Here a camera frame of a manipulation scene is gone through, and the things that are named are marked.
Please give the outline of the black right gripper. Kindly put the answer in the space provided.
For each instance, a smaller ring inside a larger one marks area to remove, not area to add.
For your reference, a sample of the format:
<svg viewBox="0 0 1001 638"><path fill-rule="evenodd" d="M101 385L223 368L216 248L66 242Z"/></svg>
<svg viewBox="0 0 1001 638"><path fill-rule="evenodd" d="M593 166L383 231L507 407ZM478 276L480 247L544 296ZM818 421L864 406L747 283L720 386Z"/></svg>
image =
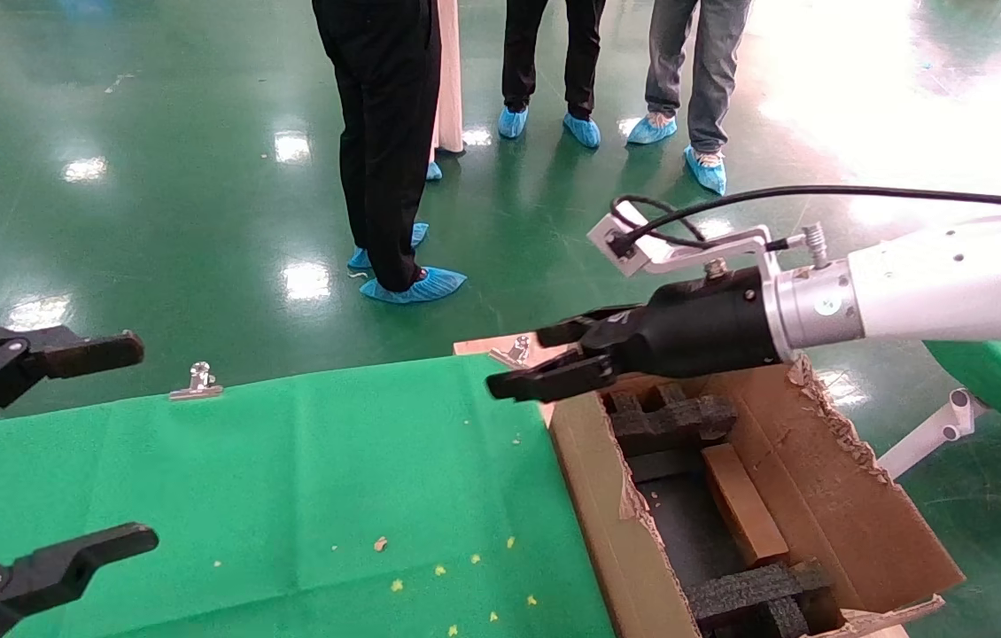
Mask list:
<svg viewBox="0 0 1001 638"><path fill-rule="evenodd" d="M772 366L773 342L756 268L662 285L643 306L599 307L536 330L541 346L575 344L529 369L493 373L496 400L560 402L613 386L622 373L696 378Z"/></svg>

